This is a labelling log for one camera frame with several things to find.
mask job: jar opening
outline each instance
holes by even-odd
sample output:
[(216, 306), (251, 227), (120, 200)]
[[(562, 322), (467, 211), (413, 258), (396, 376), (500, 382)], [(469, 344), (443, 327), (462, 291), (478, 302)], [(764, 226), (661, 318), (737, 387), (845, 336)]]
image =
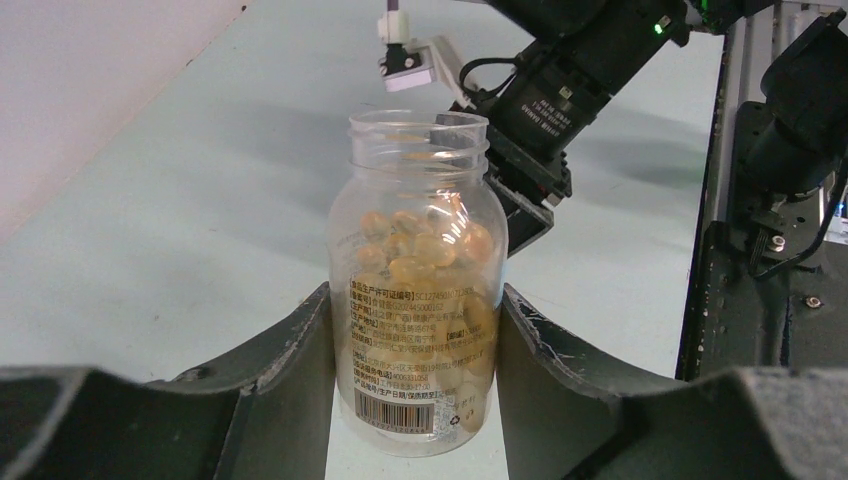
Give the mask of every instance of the jar opening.
[(489, 148), (481, 116), (382, 110), (350, 117), (356, 167), (400, 175), (457, 176), (485, 171)]

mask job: yellow capsule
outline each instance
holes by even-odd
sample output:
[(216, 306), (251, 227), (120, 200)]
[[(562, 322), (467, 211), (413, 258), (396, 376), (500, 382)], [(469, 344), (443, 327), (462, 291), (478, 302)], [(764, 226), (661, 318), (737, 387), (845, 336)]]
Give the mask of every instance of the yellow capsule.
[[(412, 291), (414, 294), (428, 294), (437, 292), (439, 290), (439, 284), (436, 283), (432, 279), (432, 273), (428, 274), (426, 277), (419, 279), (415, 283), (412, 284)], [(432, 299), (428, 295), (416, 295), (416, 301), (431, 301)]]
[(433, 274), (433, 281), (438, 285), (438, 291), (444, 292), (447, 295), (440, 295), (437, 302), (440, 306), (437, 311), (441, 315), (460, 316), (462, 315), (462, 294), (463, 290), (468, 286), (461, 276), (454, 276), (442, 269), (436, 270)]
[(453, 262), (453, 265), (451, 265), (452, 268), (457, 269), (468, 278), (471, 278), (474, 275), (481, 275), (485, 265), (481, 265), (463, 254), (461, 240), (456, 243), (454, 249), (456, 250), (456, 260)]
[(365, 284), (366, 287), (372, 288), (383, 288), (386, 284), (386, 279), (384, 279), (380, 274), (374, 272), (360, 273), (353, 277), (353, 281)]
[(456, 393), (459, 425), (468, 433), (478, 432), (483, 427), (486, 419), (486, 393), (474, 383), (463, 383)]
[(386, 286), (386, 288), (389, 289), (389, 290), (393, 290), (395, 292), (402, 292), (402, 293), (409, 293), (409, 294), (411, 294), (412, 292), (415, 291), (412, 284), (398, 282), (396, 280), (390, 281), (388, 283), (388, 285)]
[(421, 233), (415, 237), (415, 256), (437, 267), (447, 267), (456, 260), (453, 245), (431, 233)]
[(489, 297), (489, 285), (488, 285), (488, 283), (489, 282), (487, 282), (486, 279), (484, 279), (482, 277), (478, 277), (471, 284), (471, 288), (474, 289), (474, 293), (476, 293), (477, 295), (480, 295), (483, 298), (488, 298)]
[(386, 252), (379, 245), (370, 243), (357, 250), (356, 261), (366, 272), (380, 272), (386, 268)]
[(437, 268), (433, 273), (433, 281), (441, 288), (457, 288), (462, 281), (462, 271), (456, 268)]
[(400, 210), (392, 214), (392, 226), (398, 233), (414, 237), (430, 230), (427, 222), (415, 212)]
[(389, 264), (389, 272), (394, 280), (403, 283), (415, 283), (425, 279), (436, 270), (430, 263), (422, 261), (418, 257), (398, 257)]
[(495, 251), (492, 234), (477, 223), (468, 225), (458, 244), (462, 256), (481, 265), (488, 262)]
[(427, 224), (436, 235), (449, 233), (451, 224), (455, 223), (454, 210), (450, 202), (444, 198), (434, 200), (427, 206)]
[[(452, 361), (451, 357), (439, 356), (436, 359), (437, 364), (447, 362), (450, 364)], [(452, 390), (454, 388), (459, 388), (462, 385), (464, 373), (462, 368), (447, 368), (444, 370), (436, 370), (435, 377), (436, 382), (439, 384), (439, 388), (442, 390)]]
[(491, 370), (486, 370), (486, 372), (482, 375), (474, 375), (468, 370), (462, 371), (462, 381), (463, 383), (473, 383), (480, 390), (484, 392), (488, 392), (492, 387), (492, 381), (495, 379), (495, 369), (494, 365), (492, 365)]
[(405, 160), (432, 160), (436, 158), (436, 153), (434, 152), (408, 152), (402, 153), (400, 155), (401, 158)]
[(448, 342), (448, 330), (451, 322), (449, 320), (438, 320), (435, 323), (436, 330), (433, 335), (436, 337), (436, 341), (433, 345), (445, 345)]
[(428, 143), (426, 137), (411, 135), (408, 133), (387, 133), (386, 140), (397, 143)]
[(468, 211), (465, 209), (465, 204), (462, 203), (462, 197), (458, 193), (451, 194), (450, 197), (448, 197), (448, 203), (450, 203), (454, 214), (461, 213), (464, 216), (467, 216)]
[(427, 365), (435, 359), (436, 354), (434, 352), (404, 352), (399, 361), (410, 365)]
[(476, 358), (468, 362), (465, 369), (475, 377), (485, 378), (495, 371), (495, 343), (485, 342), (478, 345), (482, 348), (476, 349), (477, 351), (473, 354)]
[(457, 317), (445, 323), (447, 327), (443, 327), (442, 331), (444, 332), (444, 343), (448, 345), (446, 352), (454, 360), (463, 360), (478, 350), (477, 345), (472, 342), (471, 333), (466, 328), (462, 317)]
[(497, 337), (499, 311), (484, 297), (472, 293), (465, 297), (462, 307), (465, 325), (476, 339), (489, 342)]
[(385, 250), (388, 254), (389, 261), (392, 261), (397, 257), (412, 255), (412, 249), (412, 237), (405, 233), (394, 233), (388, 240), (386, 240)]
[(397, 375), (393, 380), (401, 384), (402, 390), (420, 390), (418, 387), (430, 383), (430, 374), (423, 371), (421, 364), (401, 359), (394, 365)]
[(365, 240), (371, 243), (383, 243), (389, 238), (392, 224), (380, 212), (368, 212), (359, 219), (359, 228)]
[(400, 354), (383, 348), (371, 347), (365, 356), (369, 364), (377, 368), (388, 368), (389, 365), (400, 360)]

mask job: black metal plate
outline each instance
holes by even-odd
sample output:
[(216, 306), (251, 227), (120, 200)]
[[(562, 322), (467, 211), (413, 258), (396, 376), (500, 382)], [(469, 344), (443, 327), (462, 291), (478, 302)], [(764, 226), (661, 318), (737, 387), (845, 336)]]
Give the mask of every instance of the black metal plate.
[[(693, 278), (677, 377), (695, 380), (734, 366), (848, 367), (848, 246), (825, 242), (821, 268), (767, 281), (727, 245), (727, 224), (703, 237), (704, 269)], [(819, 308), (807, 299), (821, 301)]]
[(848, 373), (695, 384), (615, 359), (507, 286), (498, 397), (511, 480), (848, 478)]
[(325, 283), (286, 319), (171, 382), (0, 370), (0, 478), (322, 479), (332, 340)]
[[(753, 241), (751, 216), (765, 218), (764, 212), (760, 211), (763, 206), (762, 194), (746, 181), (744, 168), (748, 152), (757, 141), (760, 132), (765, 130), (771, 120), (771, 113), (765, 104), (758, 102), (743, 103), (736, 114), (732, 178), (728, 194), (728, 221), (731, 226), (730, 244), (740, 252), (750, 251), (750, 243)], [(775, 218), (772, 228), (775, 230), (773, 234), (781, 235), (786, 239), (786, 246), (779, 253), (767, 250), (763, 256), (764, 260), (771, 262), (785, 260), (806, 249), (818, 232), (820, 209), (821, 202), (817, 194), (804, 201), (783, 204), (778, 211), (781, 218)], [(813, 269), (820, 264), (818, 256), (813, 255), (800, 266)]]

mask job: bolt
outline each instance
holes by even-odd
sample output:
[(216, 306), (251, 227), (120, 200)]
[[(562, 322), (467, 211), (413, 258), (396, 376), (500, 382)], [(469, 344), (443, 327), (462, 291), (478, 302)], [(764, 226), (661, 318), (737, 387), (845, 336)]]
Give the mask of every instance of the bolt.
[(786, 239), (781, 237), (780, 235), (775, 235), (771, 237), (771, 243), (769, 244), (769, 250), (775, 253), (780, 253), (783, 251), (783, 248), (786, 247)]
[(813, 309), (821, 308), (822, 306), (821, 299), (819, 299), (819, 297), (807, 297), (804, 300), (804, 303), (807, 304), (808, 307)]

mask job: plastic jar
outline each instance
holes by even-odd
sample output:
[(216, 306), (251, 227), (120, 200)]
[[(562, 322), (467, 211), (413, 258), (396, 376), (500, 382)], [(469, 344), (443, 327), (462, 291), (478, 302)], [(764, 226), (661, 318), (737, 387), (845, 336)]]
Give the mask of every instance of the plastic jar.
[(389, 454), (452, 450), (491, 403), (507, 227), (487, 124), (351, 117), (354, 175), (328, 226), (337, 383), (346, 423)]

